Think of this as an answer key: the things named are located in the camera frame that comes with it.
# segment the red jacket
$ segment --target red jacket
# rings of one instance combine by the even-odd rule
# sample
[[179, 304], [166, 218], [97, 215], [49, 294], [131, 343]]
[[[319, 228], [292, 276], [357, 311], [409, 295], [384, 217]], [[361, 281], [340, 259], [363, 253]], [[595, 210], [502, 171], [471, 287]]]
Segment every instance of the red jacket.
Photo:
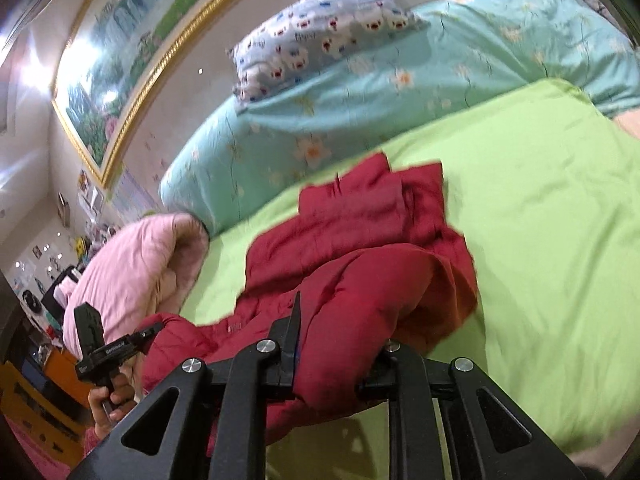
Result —
[[440, 163], [393, 173], [378, 153], [303, 189], [298, 209], [255, 239], [231, 316], [199, 327], [171, 314], [145, 319], [165, 322], [145, 361], [146, 390], [189, 357], [219, 361], [265, 338], [299, 290], [296, 400], [269, 405], [271, 443], [362, 409], [354, 387], [386, 339], [428, 352], [475, 308], [473, 261], [445, 221]]

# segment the painting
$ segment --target painting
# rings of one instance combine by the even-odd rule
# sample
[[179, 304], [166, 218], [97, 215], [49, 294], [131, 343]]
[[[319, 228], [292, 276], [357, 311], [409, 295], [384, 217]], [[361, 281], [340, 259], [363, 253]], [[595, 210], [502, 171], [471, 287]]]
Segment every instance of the painting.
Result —
[[[85, 1], [60, 60], [53, 105], [102, 187], [118, 167], [132, 116], [149, 87], [185, 37], [194, 34], [193, 23], [201, 25], [222, 1]], [[195, 6], [202, 10], [186, 23], [183, 17]], [[186, 32], [168, 40], [176, 37], [178, 24]]]

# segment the light blue comforter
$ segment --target light blue comforter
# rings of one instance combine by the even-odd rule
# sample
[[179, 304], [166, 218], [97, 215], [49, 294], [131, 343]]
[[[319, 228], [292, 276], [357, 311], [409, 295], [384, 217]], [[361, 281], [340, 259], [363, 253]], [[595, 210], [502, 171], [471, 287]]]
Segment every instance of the light blue comforter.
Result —
[[228, 99], [165, 174], [162, 202], [209, 235], [327, 164], [547, 76], [583, 88], [603, 114], [640, 107], [630, 41], [581, 0], [439, 0], [428, 26], [340, 60], [236, 113]]

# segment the orange cabinet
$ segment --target orange cabinet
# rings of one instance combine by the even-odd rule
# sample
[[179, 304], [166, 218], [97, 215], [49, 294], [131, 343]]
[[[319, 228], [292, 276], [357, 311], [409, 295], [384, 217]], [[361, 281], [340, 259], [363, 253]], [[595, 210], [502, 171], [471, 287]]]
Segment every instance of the orange cabinet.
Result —
[[0, 412], [50, 457], [68, 466], [82, 459], [85, 428], [51, 404], [10, 362], [0, 365]]
[[44, 374], [69, 394], [79, 404], [88, 408], [87, 395], [91, 385], [78, 380], [76, 376], [76, 358], [67, 350], [54, 348], [44, 365]]

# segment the hand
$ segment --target hand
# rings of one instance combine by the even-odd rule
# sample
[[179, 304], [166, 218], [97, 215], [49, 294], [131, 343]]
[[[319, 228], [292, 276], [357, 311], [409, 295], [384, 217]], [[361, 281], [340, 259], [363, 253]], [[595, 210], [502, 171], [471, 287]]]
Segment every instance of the hand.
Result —
[[125, 374], [116, 375], [111, 382], [113, 383], [114, 392], [111, 394], [110, 400], [114, 405], [121, 404], [121, 406], [113, 410], [109, 416], [107, 416], [102, 407], [102, 402], [109, 397], [107, 387], [94, 388], [89, 391], [89, 407], [91, 408], [91, 414], [94, 416], [95, 436], [100, 440], [111, 432], [113, 424], [121, 421], [137, 405], [137, 402], [133, 400], [136, 394], [135, 390], [129, 384]]

